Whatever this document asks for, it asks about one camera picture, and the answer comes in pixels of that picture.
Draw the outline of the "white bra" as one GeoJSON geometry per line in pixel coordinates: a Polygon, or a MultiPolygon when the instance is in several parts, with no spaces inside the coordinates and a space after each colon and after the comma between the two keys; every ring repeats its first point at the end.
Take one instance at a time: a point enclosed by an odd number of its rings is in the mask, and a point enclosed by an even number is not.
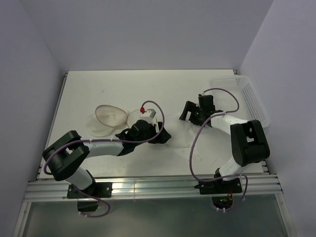
{"type": "Polygon", "coordinates": [[[182,159],[189,161],[191,147],[198,129],[188,121],[171,118],[167,121],[166,130],[171,134],[168,146],[182,159]]]}

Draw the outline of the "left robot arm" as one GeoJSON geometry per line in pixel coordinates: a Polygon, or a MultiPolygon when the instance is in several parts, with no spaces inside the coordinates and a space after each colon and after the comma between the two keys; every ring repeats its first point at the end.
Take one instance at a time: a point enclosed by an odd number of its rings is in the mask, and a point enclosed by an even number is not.
{"type": "Polygon", "coordinates": [[[73,192],[94,197],[100,189],[91,173],[81,167],[85,159],[125,156],[141,144],[165,144],[171,137],[163,122],[152,125],[142,119],[131,128],[104,139],[84,140],[75,130],[71,130],[43,151],[44,172],[52,175],[56,181],[69,182],[73,192]]]}

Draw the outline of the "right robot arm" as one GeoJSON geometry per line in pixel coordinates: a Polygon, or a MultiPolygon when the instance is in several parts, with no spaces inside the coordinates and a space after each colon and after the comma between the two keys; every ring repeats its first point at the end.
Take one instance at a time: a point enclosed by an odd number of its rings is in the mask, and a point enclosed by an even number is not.
{"type": "Polygon", "coordinates": [[[198,96],[198,103],[187,101],[180,120],[200,128],[210,126],[230,136],[232,157],[215,171],[212,179],[198,179],[195,186],[201,195],[237,194],[244,191],[240,175],[252,164],[270,156],[270,148],[259,120],[233,117],[231,111],[217,110],[212,95],[198,96]]]}

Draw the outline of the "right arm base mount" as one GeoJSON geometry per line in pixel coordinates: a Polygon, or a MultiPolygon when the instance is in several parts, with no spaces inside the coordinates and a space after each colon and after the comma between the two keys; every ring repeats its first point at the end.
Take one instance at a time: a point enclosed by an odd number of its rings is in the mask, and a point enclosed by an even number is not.
{"type": "Polygon", "coordinates": [[[232,207],[233,194],[242,193],[241,183],[238,178],[230,181],[198,182],[194,188],[199,190],[200,195],[223,195],[212,198],[213,204],[220,209],[232,207]]]}

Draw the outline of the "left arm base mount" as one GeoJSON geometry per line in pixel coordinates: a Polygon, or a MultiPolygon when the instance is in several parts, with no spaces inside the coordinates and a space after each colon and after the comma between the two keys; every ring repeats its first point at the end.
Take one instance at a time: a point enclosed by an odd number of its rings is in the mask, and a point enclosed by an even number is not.
{"type": "Polygon", "coordinates": [[[81,213],[90,213],[100,207],[101,198],[110,198],[112,195],[112,182],[93,183],[85,190],[69,185],[67,199],[77,200],[77,209],[81,213]]]}

